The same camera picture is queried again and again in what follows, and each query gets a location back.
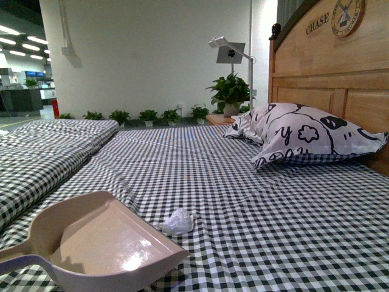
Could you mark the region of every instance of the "wooden nightstand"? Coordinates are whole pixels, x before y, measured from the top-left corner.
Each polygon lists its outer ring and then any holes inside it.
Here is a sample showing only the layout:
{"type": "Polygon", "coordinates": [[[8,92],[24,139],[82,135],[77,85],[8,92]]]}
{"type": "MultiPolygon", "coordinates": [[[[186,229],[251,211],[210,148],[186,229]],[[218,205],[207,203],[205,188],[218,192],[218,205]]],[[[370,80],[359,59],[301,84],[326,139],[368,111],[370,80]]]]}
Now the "wooden nightstand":
{"type": "Polygon", "coordinates": [[[223,114],[209,114],[207,121],[210,125],[230,125],[235,120],[230,117],[224,117],[223,114]]]}

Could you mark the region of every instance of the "checkered bed sheet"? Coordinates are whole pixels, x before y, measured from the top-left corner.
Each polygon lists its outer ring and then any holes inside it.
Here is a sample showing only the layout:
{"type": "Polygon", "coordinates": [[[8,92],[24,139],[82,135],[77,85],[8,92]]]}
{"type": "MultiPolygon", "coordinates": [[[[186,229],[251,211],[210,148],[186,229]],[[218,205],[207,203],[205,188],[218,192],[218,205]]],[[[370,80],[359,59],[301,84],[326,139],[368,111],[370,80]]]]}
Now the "checkered bed sheet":
{"type": "Polygon", "coordinates": [[[112,136],[113,120],[37,120],[0,136],[0,231],[112,136]]]}
{"type": "MultiPolygon", "coordinates": [[[[226,126],[120,131],[77,173],[24,212],[0,245],[27,237],[57,201],[107,190],[153,226],[196,215],[172,237],[191,255],[145,291],[385,291],[389,178],[351,161],[269,164],[223,139],[226,126]]],[[[7,291],[61,291],[38,266],[0,277],[7,291]]]]}

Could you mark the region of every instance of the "bed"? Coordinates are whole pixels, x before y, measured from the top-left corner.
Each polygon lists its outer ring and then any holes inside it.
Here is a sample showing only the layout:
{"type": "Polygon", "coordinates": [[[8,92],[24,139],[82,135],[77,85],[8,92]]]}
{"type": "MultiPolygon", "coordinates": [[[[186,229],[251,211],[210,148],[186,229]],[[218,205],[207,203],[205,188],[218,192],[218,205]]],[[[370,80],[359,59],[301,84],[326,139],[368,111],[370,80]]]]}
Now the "bed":
{"type": "MultiPolygon", "coordinates": [[[[366,1],[359,27],[343,37],[331,30],[336,5],[305,6],[290,32],[270,41],[269,104],[313,106],[371,133],[388,131],[389,25],[377,23],[389,5],[366,1]]],[[[253,170],[261,146],[223,137],[229,125],[116,128],[42,120],[0,137],[0,248],[26,239],[53,203],[107,190],[159,230],[178,208],[195,217],[193,231],[170,237],[190,256],[144,291],[389,289],[387,146],[356,159],[253,170]]],[[[0,288],[61,291],[35,265],[0,276],[0,288]]]]}

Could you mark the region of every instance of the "red object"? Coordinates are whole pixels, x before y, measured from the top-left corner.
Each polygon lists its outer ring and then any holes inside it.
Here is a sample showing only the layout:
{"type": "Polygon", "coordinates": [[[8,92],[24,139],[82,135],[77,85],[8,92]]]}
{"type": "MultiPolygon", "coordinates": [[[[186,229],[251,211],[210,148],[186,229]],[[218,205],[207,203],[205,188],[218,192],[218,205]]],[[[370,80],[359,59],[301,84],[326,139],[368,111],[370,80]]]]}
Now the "red object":
{"type": "Polygon", "coordinates": [[[53,105],[54,118],[56,119],[60,115],[60,110],[58,109],[58,102],[56,99],[53,99],[51,101],[51,104],[53,105]]]}

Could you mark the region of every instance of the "ceiling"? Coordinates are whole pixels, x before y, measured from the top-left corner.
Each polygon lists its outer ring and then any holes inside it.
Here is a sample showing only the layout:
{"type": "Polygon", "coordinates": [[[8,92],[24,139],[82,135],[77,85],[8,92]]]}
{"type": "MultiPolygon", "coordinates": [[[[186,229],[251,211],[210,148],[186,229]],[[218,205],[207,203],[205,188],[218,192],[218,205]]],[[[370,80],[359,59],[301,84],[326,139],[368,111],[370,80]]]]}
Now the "ceiling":
{"type": "Polygon", "coordinates": [[[39,0],[1,0],[0,25],[20,33],[20,35],[11,35],[0,32],[0,37],[16,41],[16,45],[0,43],[3,49],[49,58],[49,54],[44,52],[44,50],[47,50],[46,44],[36,43],[27,39],[27,37],[31,36],[46,39],[39,0]],[[40,50],[26,49],[22,47],[24,43],[39,47],[40,50]]]}

